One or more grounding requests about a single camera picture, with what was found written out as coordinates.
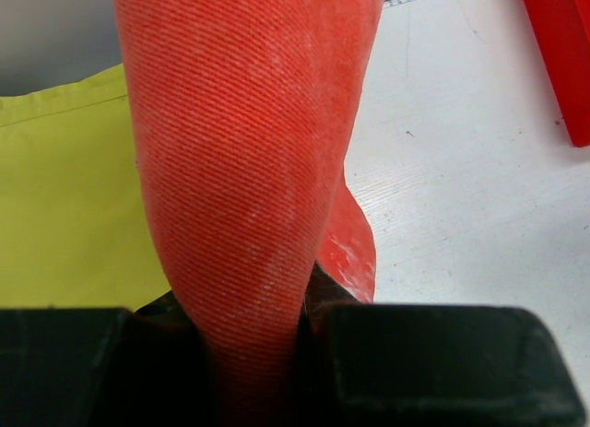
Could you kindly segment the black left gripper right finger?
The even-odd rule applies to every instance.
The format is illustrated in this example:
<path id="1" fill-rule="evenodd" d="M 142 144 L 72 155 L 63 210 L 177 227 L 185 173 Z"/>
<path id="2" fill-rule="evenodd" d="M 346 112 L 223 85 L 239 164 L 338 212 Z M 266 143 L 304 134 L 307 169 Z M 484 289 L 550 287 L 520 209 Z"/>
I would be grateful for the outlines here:
<path id="1" fill-rule="evenodd" d="M 297 339 L 301 426 L 584 426 L 545 324 L 518 307 L 362 303 L 314 267 Z"/>

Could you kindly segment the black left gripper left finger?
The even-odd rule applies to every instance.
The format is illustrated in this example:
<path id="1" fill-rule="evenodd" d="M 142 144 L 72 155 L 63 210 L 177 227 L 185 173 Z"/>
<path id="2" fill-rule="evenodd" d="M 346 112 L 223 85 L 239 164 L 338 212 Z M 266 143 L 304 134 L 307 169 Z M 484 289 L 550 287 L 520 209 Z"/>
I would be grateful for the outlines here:
<path id="1" fill-rule="evenodd" d="M 4 426 L 213 426 L 201 339 L 171 292 L 125 308 L 1 312 Z"/>

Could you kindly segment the red white tie-dye trousers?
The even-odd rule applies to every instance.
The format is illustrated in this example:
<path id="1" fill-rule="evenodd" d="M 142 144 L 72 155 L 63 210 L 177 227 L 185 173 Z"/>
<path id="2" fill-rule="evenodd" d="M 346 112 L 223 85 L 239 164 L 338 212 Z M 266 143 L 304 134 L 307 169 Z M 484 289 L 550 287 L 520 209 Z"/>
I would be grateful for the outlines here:
<path id="1" fill-rule="evenodd" d="M 286 426 L 384 0 L 113 0 L 147 221 L 223 426 Z"/>

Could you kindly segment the folded yellow trousers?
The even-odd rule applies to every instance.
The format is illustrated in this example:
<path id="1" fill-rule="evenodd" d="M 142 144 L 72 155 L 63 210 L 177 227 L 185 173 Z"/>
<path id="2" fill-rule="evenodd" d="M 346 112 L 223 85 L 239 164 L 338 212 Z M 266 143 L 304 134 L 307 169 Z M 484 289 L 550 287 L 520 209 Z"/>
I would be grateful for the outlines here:
<path id="1" fill-rule="evenodd" d="M 3 307 L 137 309 L 168 290 L 120 65 L 4 97 L 0 165 Z"/>

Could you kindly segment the red plastic tray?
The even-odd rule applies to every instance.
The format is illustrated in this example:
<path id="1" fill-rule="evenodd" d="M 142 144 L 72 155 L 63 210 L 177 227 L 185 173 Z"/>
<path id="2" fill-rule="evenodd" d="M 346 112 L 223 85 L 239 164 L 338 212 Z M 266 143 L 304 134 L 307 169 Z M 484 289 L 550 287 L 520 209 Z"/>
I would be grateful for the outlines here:
<path id="1" fill-rule="evenodd" d="M 570 140 L 589 145 L 589 0 L 523 0 Z"/>

